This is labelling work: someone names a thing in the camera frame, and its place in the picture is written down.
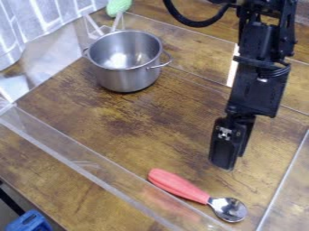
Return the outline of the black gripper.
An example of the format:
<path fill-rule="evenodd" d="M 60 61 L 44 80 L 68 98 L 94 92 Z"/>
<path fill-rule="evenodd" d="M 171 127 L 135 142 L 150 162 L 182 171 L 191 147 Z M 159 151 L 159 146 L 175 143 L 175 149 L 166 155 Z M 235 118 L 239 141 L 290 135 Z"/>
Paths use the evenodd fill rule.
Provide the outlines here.
<path fill-rule="evenodd" d="M 290 64 L 285 61 L 255 60 L 242 56 L 226 106 L 227 117 L 215 120 L 211 134 L 209 161 L 231 171 L 243 155 L 255 116 L 277 116 Z"/>

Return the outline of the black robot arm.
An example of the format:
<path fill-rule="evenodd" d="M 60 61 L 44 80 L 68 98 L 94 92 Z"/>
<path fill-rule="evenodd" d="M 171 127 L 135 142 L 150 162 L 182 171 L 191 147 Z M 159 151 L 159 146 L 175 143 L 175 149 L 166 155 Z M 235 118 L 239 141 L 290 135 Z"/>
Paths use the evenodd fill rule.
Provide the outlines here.
<path fill-rule="evenodd" d="M 239 17 L 239 54 L 226 115 L 215 120 L 209 161 L 231 170 L 242 157 L 258 116 L 277 116 L 297 43 L 297 0 L 243 0 Z"/>

